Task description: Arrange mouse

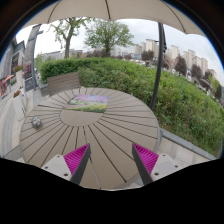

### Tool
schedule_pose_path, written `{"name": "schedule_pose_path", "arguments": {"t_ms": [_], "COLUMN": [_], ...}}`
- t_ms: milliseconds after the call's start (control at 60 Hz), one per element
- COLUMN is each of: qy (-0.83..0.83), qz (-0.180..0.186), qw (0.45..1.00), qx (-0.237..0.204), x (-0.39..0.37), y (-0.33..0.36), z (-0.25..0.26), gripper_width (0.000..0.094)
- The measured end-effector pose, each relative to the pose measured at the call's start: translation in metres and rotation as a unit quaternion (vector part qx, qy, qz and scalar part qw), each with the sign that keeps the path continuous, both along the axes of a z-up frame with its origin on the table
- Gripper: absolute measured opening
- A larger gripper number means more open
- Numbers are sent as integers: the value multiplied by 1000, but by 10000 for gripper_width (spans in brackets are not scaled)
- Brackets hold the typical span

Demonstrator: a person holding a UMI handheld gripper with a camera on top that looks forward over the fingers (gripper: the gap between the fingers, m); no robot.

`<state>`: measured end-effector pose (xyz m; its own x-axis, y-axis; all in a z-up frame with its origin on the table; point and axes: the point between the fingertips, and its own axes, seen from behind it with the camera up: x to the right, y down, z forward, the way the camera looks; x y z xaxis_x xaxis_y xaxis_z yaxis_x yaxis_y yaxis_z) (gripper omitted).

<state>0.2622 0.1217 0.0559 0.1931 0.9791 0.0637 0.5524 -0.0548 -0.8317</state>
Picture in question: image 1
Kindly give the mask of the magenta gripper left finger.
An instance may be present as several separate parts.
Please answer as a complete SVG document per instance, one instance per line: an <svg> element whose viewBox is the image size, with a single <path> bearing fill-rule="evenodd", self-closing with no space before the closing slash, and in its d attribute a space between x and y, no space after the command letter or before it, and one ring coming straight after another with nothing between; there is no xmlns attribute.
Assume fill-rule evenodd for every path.
<svg viewBox="0 0 224 224"><path fill-rule="evenodd" d="M56 155L50 159L42 169L56 176L79 185L88 159L91 154L90 144L83 145L72 152L63 155Z"/></svg>

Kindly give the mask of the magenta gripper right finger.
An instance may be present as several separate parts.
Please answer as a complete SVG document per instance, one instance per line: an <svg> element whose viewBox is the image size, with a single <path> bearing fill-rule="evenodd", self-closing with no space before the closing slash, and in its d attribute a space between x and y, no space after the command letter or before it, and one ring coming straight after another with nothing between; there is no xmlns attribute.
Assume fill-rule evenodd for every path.
<svg viewBox="0 0 224 224"><path fill-rule="evenodd" d="M181 166L167 154L158 155L136 143L132 144L132 154L144 185L181 169Z"/></svg>

